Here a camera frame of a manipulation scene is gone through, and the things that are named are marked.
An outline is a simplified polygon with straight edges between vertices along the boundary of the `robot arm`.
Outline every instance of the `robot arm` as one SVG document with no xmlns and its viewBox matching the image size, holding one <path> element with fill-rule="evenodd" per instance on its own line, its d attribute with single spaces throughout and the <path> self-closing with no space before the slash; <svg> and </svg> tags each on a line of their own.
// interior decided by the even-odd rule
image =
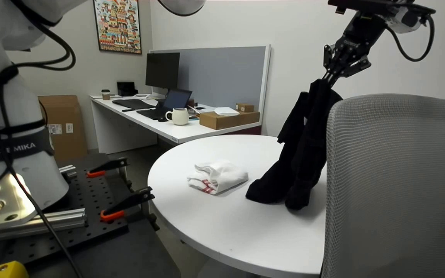
<svg viewBox="0 0 445 278">
<path fill-rule="evenodd" d="M 423 60 L 431 49 L 434 40 L 431 13 L 435 10 L 414 4 L 414 0 L 329 0 L 329 4 L 336 6 L 338 13 L 346 7 L 356 10 L 341 38 L 324 47 L 324 80 L 329 84 L 369 67 L 369 49 L 384 29 L 392 33 L 400 52 L 410 61 Z M 412 58 L 401 47 L 395 32 L 412 32 L 426 21 L 431 27 L 429 43 L 421 57 Z"/>
<path fill-rule="evenodd" d="M 66 10 L 81 1 L 0 0 L 0 186 L 4 188 L 0 189 L 0 200 L 4 203 L 0 208 L 0 227 L 24 222 L 35 214 L 35 210 L 26 210 L 32 205 L 13 202 L 21 196 L 20 193 L 30 191 L 37 199 L 37 206 L 46 208 L 67 189 L 67 183 L 61 179 L 52 157 L 49 134 L 44 129 L 37 95 L 26 88 L 18 75 L 18 67 L 64 69 L 69 66 L 52 67 L 52 64 L 66 60 L 69 55 L 74 57 L 69 54 L 71 47 L 63 43 L 66 54 L 61 58 L 10 63 L 6 49 L 32 47 L 41 41 L 43 33 L 50 33 L 44 26 L 57 23 Z M 3 186 L 1 183 L 26 183 L 27 189 L 21 189 L 18 185 Z M 24 213 L 16 213 L 18 216 L 12 220 L 4 220 L 4 214 L 18 210 L 24 210 Z"/>
</svg>

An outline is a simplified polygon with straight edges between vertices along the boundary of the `gray partition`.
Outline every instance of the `gray partition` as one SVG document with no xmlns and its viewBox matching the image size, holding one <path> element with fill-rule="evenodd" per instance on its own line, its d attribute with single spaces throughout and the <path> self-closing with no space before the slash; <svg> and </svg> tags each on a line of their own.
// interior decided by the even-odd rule
<svg viewBox="0 0 445 278">
<path fill-rule="evenodd" d="M 179 88 L 193 91 L 199 103 L 254 104 L 262 112 L 268 46 L 185 47 L 179 50 Z"/>
</svg>

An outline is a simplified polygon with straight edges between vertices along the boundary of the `desk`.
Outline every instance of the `desk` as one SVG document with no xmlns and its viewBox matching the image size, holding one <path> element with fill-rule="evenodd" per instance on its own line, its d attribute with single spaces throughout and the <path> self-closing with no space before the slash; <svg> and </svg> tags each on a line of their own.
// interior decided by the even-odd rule
<svg viewBox="0 0 445 278">
<path fill-rule="evenodd" d="M 234 268 L 262 276 L 316 276 L 324 253 L 325 180 L 312 189 L 298 213 L 284 203 L 245 199 L 253 179 L 278 159 L 281 145 L 270 135 L 217 135 L 191 140 L 163 152 L 148 172 L 154 208 L 193 248 Z M 219 196 L 186 183 L 193 163 L 228 159 L 248 171 L 244 185 Z"/>
<path fill-rule="evenodd" d="M 98 152 L 118 152 L 131 148 L 156 143 L 160 135 L 173 145 L 197 137 L 225 134 L 261 126 L 261 120 L 231 128 L 211 129 L 199 125 L 197 118 L 188 125 L 176 126 L 169 121 L 157 121 L 135 111 L 122 111 L 125 106 L 114 104 L 101 97 L 91 97 L 92 115 L 97 134 Z"/>
</svg>

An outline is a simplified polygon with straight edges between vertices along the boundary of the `paper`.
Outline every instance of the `paper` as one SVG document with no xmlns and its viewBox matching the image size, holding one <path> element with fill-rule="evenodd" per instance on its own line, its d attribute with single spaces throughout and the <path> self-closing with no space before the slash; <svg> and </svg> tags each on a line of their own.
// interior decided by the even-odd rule
<svg viewBox="0 0 445 278">
<path fill-rule="evenodd" d="M 63 134 L 61 123 L 47 123 L 49 134 Z"/>
<path fill-rule="evenodd" d="M 66 132 L 72 132 L 72 123 L 66 123 Z"/>
<path fill-rule="evenodd" d="M 239 114 L 236 109 L 230 108 L 230 106 L 217 106 L 213 109 L 216 114 L 219 115 L 236 115 Z"/>
</svg>

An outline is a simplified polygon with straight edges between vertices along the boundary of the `round white table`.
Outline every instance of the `round white table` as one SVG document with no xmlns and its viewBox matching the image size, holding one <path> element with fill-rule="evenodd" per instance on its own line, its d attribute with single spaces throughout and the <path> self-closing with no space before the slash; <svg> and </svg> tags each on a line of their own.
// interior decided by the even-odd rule
<svg viewBox="0 0 445 278">
<path fill-rule="evenodd" d="M 325 179 L 313 186 L 310 203 L 290 213 L 281 203 L 245 199 L 251 180 L 279 157 L 271 135 L 216 135 L 163 152 L 148 172 L 154 208 L 169 228 L 197 251 L 261 276 L 318 276 L 324 253 Z M 217 196 L 188 186 L 194 163 L 227 159 L 248 180 Z"/>
</svg>

